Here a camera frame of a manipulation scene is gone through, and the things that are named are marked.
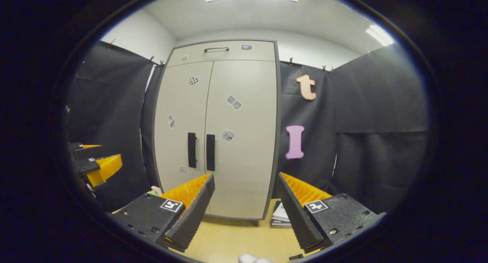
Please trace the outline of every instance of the paper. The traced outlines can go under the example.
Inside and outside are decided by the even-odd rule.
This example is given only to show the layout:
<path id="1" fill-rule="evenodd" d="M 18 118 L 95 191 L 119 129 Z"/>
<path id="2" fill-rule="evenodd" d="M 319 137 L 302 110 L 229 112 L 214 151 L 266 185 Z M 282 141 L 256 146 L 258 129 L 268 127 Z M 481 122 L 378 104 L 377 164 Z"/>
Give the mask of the paper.
<path id="1" fill-rule="evenodd" d="M 288 215 L 286 214 L 286 211 L 284 210 L 284 206 L 282 202 L 279 203 L 279 206 L 276 209 L 276 211 L 273 213 L 272 218 L 283 220 L 283 221 L 290 221 L 288 219 Z"/>

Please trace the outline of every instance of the pink letter i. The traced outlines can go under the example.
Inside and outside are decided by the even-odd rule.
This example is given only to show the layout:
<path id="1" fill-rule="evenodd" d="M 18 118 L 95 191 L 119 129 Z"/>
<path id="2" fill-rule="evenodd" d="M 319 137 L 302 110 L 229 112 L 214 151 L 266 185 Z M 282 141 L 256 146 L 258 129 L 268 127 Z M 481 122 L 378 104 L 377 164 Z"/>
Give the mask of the pink letter i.
<path id="1" fill-rule="evenodd" d="M 305 130 L 303 126 L 292 125 L 286 127 L 286 131 L 290 134 L 290 145 L 287 159 L 298 159 L 304 156 L 302 152 L 302 132 Z"/>

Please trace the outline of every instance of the black fabric backdrop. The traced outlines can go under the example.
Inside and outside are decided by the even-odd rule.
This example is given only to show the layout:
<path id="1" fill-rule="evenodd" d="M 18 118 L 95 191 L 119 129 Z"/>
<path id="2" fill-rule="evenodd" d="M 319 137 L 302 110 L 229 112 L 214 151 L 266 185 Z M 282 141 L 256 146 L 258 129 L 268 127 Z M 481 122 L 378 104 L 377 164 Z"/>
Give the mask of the black fabric backdrop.
<path id="1" fill-rule="evenodd" d="M 411 64 L 393 44 L 329 74 L 337 162 L 329 186 L 317 187 L 347 193 L 376 213 L 391 211 L 408 194 L 429 128 L 422 76 Z"/>
<path id="2" fill-rule="evenodd" d="M 318 188 L 326 189 L 335 159 L 335 125 L 333 88 L 329 75 L 310 66 L 280 62 L 281 73 L 281 132 L 277 173 L 284 172 Z M 296 78 L 308 74 L 315 81 L 312 91 L 317 97 L 306 100 L 300 93 Z M 302 151 L 300 159 L 286 159 L 289 134 L 286 127 L 301 125 Z"/>
<path id="3" fill-rule="evenodd" d="M 151 186 L 159 186 L 157 181 L 156 168 L 153 159 L 152 126 L 153 111 L 156 102 L 157 86 L 162 79 L 163 67 L 156 66 L 149 81 L 148 89 L 144 96 L 143 114 L 141 115 L 141 138 L 144 166 L 148 173 L 148 180 Z"/>
<path id="4" fill-rule="evenodd" d="M 87 53 L 68 95 L 68 140 L 98 144 L 122 155 L 122 168 L 97 192 L 112 211 L 149 190 L 141 155 L 144 90 L 153 63 L 99 41 Z"/>

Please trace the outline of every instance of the white wall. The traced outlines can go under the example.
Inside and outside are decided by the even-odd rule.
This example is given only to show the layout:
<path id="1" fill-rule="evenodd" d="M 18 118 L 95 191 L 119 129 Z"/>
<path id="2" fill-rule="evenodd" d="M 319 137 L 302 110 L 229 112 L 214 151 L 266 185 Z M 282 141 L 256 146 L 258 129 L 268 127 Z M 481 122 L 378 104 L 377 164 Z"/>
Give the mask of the white wall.
<path id="1" fill-rule="evenodd" d="M 226 30 L 222 32 L 211 32 L 177 41 L 175 46 L 208 40 L 234 38 L 276 40 L 278 41 L 278 53 L 281 61 L 289 62 L 290 58 L 293 58 L 293 63 L 320 69 L 325 65 L 326 70 L 330 70 L 331 67 L 337 68 L 363 55 L 362 53 L 357 53 L 323 39 L 276 30 Z"/>
<path id="2" fill-rule="evenodd" d="M 167 62 L 176 39 L 145 10 L 133 13 L 113 27 L 100 40 L 137 53 L 153 61 Z"/>

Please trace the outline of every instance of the drawer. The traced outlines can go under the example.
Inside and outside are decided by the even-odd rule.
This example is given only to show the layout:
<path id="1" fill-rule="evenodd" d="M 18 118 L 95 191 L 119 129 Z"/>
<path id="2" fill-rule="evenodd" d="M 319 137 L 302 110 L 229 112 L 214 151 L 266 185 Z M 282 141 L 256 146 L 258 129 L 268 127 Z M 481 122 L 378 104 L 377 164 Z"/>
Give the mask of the drawer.
<path id="1" fill-rule="evenodd" d="M 214 60 L 276 61 L 274 43 L 253 40 L 218 41 L 174 49 L 168 67 Z"/>

